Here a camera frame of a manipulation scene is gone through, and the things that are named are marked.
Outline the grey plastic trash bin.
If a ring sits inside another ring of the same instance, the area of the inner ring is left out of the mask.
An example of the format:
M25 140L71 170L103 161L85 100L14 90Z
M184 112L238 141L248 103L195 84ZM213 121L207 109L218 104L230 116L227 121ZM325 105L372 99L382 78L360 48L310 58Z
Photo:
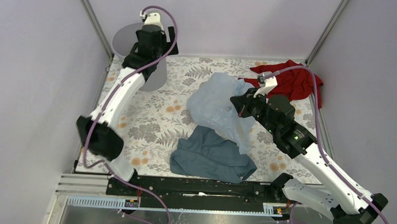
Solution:
M157 60L170 48L165 31L157 25L133 23L122 27L112 38L112 49L123 60L122 67L138 69ZM167 82L167 65L159 63L140 72L145 77L141 91L160 89Z

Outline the light blue plastic trash bag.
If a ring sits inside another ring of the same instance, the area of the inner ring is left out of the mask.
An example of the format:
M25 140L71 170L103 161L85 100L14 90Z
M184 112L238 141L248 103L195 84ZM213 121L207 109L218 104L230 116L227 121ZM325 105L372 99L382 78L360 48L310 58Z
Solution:
M236 143L240 154L246 154L250 146L250 132L255 119L240 118L233 96L242 96L253 85L226 73L213 73L187 100L187 109L194 123L211 128Z

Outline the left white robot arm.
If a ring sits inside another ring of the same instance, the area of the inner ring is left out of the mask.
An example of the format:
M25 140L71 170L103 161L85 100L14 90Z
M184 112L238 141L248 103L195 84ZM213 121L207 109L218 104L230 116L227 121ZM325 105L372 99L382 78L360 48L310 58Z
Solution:
M176 29L169 26L130 24L113 37L113 46L122 46L122 69L104 100L87 116L79 116L76 126L83 155L95 155L115 178L125 195L137 191L134 167L123 154L124 140L116 133L122 112L144 84L151 84L156 70L166 69L165 57L178 54Z

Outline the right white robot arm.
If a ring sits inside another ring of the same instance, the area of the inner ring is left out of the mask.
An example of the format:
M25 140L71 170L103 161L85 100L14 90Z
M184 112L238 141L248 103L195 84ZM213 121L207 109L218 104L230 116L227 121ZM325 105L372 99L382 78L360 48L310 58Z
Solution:
M387 205L387 198L358 184L318 146L317 138L294 120L295 108L286 96L273 95L267 99L255 92L250 88L246 94L230 98L239 116L253 117L272 135L280 151L303 165L327 189L322 192L282 173L272 182L272 199L300 202L333 224L372 224Z

